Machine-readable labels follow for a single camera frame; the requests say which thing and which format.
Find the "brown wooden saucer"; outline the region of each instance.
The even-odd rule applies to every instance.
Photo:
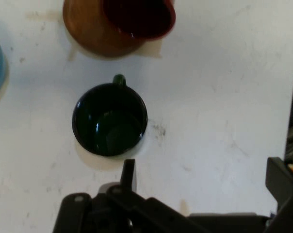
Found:
[[[143,45],[116,30],[105,18],[102,0],[65,0],[63,18],[71,36],[85,49],[105,57],[131,53]]]

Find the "table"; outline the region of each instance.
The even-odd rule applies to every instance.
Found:
[[[51,232],[64,196],[96,195],[136,159],[138,193],[184,215],[255,212],[276,202],[267,157],[283,157],[293,91],[293,0],[177,0],[163,40],[122,59],[81,49],[62,0],[0,0],[9,75],[0,90],[0,233]],[[141,147],[86,152],[71,129],[78,98],[117,73],[144,99]]]

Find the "black machine part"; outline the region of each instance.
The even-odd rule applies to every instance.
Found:
[[[268,159],[266,172],[266,186],[279,206],[274,218],[248,213],[184,217],[135,193],[133,159],[124,161],[119,184],[105,186],[93,199],[86,193],[65,197],[53,233],[293,233],[293,173],[278,158]]]

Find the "red cup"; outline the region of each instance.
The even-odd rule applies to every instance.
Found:
[[[159,39],[176,22],[173,0],[103,0],[102,9],[118,32],[138,40]]]

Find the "cup handle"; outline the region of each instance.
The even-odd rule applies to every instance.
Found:
[[[113,83],[121,86],[126,86],[125,76],[122,74],[117,74],[113,78]]]

